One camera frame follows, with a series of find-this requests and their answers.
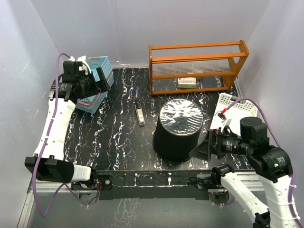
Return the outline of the pink perforated plastic basket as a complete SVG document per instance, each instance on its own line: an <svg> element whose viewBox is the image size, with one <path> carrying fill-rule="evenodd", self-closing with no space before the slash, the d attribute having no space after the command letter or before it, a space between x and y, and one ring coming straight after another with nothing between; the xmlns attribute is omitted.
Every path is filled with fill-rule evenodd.
<svg viewBox="0 0 304 228"><path fill-rule="evenodd" d="M114 74L113 71L111 71L110 74L107 77L107 83L109 84L110 87L114 83L113 74ZM107 92L100 93L100 94L97 94L95 96L92 96L92 97L89 97L89 98L85 98L85 99L82 99L82 100L78 100L77 104L78 105L83 105L83 106L86 106L86 107L92 107L93 104L97 101L97 99L99 97L101 97L102 95L107 95Z"/></svg>

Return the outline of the large black plastic bucket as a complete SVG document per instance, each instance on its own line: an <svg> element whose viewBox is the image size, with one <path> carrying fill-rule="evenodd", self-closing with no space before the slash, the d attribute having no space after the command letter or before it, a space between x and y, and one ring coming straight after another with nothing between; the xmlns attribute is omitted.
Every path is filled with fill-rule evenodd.
<svg viewBox="0 0 304 228"><path fill-rule="evenodd" d="M156 154L172 163L187 161L197 147L203 126L202 109L193 101L175 98L160 110L152 146Z"/></svg>

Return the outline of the white perforated plastic basket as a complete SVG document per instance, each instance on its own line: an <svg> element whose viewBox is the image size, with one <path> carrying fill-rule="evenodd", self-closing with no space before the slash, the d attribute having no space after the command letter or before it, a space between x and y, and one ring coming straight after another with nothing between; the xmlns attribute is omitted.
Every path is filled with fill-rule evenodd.
<svg viewBox="0 0 304 228"><path fill-rule="evenodd" d="M212 118L210 129L223 128L228 125L232 132L240 135L240 120L244 117L256 117L258 109L251 101L242 100L233 105L224 113L225 119L221 119L218 113L228 108L230 104L239 98L226 93L221 93Z"/></svg>

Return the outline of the black silver stapler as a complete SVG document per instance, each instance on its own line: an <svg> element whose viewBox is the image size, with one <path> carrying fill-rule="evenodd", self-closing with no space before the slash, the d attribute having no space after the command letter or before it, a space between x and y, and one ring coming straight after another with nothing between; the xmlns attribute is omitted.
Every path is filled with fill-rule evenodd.
<svg viewBox="0 0 304 228"><path fill-rule="evenodd" d="M144 120L144 116L143 116L142 106L138 99L135 100L134 105L135 105L139 125L144 126L145 120Z"/></svg>

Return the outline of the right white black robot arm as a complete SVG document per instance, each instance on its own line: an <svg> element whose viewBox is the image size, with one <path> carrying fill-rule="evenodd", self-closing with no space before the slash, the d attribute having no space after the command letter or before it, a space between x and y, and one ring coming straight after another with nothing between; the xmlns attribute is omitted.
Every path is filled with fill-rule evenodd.
<svg viewBox="0 0 304 228"><path fill-rule="evenodd" d="M212 154L245 156L261 181L267 204L262 203L241 181L233 168L224 164L214 167L209 184L225 188L242 206L255 228L301 228L293 190L293 168L286 151L270 145L267 125L258 117L240 120L240 135L229 126L209 129L205 140L189 156L208 161Z"/></svg>

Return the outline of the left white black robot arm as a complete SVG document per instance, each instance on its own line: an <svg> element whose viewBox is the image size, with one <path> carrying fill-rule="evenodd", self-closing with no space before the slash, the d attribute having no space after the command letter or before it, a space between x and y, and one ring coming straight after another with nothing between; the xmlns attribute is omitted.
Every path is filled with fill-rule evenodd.
<svg viewBox="0 0 304 228"><path fill-rule="evenodd" d="M25 167L39 181L80 181L92 190L97 176L89 166L66 161L64 146L68 125L75 109L95 113L113 85L113 68L107 57L72 57L64 61L63 73L54 80L48 96L48 114L43 134Z"/></svg>

